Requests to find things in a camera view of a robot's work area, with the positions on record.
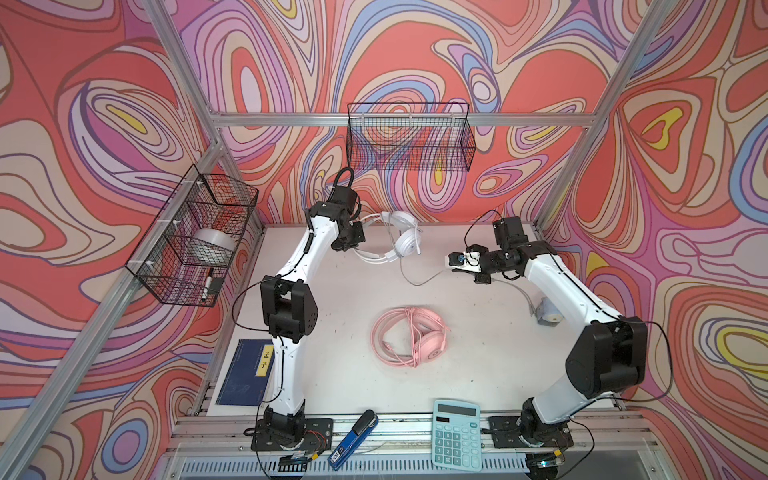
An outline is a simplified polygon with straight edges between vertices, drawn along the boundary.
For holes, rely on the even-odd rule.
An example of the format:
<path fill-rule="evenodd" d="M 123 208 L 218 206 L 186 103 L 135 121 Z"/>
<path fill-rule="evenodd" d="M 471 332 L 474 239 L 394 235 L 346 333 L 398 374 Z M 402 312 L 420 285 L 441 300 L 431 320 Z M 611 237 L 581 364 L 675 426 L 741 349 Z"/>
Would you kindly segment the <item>white headphones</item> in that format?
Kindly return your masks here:
<path fill-rule="evenodd" d="M 392 247 L 387 252 L 373 253 L 355 248 L 354 253 L 365 263 L 382 265 L 397 262 L 412 254 L 421 254 L 421 230 L 418 220 L 410 213 L 405 211 L 372 213 L 364 216 L 361 222 L 363 228 L 379 222 L 387 227 L 388 233 L 391 233 L 391 227 L 396 228 L 399 233 L 397 238 L 390 238 Z"/>

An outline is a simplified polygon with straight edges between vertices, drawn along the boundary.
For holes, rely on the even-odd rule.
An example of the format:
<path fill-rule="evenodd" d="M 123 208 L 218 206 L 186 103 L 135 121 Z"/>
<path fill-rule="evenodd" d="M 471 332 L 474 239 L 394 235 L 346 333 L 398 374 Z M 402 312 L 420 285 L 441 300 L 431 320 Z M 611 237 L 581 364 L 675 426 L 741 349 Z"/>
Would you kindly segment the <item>pink cat-ear headphones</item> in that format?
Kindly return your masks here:
<path fill-rule="evenodd" d="M 408 331 L 407 354 L 399 354 L 386 341 L 385 336 L 393 328 L 403 324 Z M 442 356 L 451 329 L 436 312 L 424 307 L 399 307 L 384 312 L 374 323 L 370 333 L 370 345 L 377 359 L 394 368 L 417 368 Z"/>

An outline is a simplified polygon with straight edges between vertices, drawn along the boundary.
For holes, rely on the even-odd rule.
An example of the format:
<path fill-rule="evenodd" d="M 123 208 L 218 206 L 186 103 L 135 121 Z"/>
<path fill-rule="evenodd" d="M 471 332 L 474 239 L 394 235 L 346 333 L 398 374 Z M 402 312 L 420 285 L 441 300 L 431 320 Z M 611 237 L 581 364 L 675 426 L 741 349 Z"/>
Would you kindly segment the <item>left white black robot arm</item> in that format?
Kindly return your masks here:
<path fill-rule="evenodd" d="M 301 340 L 319 318 L 310 280 L 328 251 L 339 251 L 355 239 L 358 199 L 350 186 L 333 187 L 328 199 L 308 210 L 306 230 L 286 264 L 260 284 L 263 319 L 276 354 L 274 394 L 263 414 L 263 430 L 282 448 L 299 445 L 306 435 L 305 395 L 297 368 Z"/>

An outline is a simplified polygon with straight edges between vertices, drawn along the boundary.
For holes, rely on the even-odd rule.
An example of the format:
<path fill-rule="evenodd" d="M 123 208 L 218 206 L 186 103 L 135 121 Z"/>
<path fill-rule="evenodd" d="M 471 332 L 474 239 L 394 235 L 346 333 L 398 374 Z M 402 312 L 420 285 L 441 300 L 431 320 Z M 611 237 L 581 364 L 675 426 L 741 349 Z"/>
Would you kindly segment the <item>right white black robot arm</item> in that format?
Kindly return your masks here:
<path fill-rule="evenodd" d="M 536 286 L 578 337 L 564 363 L 564 374 L 542 393 L 527 399 L 517 423 L 520 440 L 539 447 L 567 427 L 570 418 L 593 404 L 643 382 L 648 326 L 606 304 L 565 265 L 548 242 L 531 240 L 517 217 L 492 223 L 495 250 L 479 244 L 450 253 L 446 264 L 466 272 L 477 284 L 494 274 L 524 278 Z"/>

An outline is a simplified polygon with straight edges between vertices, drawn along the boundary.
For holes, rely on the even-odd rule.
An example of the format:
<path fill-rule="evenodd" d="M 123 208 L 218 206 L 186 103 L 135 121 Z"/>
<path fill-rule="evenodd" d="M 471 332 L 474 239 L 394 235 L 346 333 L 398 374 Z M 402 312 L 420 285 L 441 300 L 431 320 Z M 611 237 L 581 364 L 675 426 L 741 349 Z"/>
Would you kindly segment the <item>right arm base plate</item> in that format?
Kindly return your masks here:
<path fill-rule="evenodd" d="M 566 422 L 557 424 L 541 423 L 524 413 L 523 417 L 491 416 L 489 426 L 483 430 L 492 437 L 497 449 L 533 448 L 565 450 L 574 445 L 569 426 Z"/>

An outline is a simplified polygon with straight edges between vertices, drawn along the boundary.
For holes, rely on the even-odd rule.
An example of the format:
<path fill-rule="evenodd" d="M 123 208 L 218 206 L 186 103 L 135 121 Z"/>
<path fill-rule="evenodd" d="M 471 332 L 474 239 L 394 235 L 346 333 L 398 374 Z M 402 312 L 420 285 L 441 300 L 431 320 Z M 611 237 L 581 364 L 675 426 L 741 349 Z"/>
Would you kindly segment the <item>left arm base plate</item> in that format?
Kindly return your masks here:
<path fill-rule="evenodd" d="M 251 436 L 254 452 L 325 451 L 332 446 L 334 421 L 330 417 L 306 419 L 303 425 L 290 421 L 274 425 L 263 419 L 257 421 Z"/>

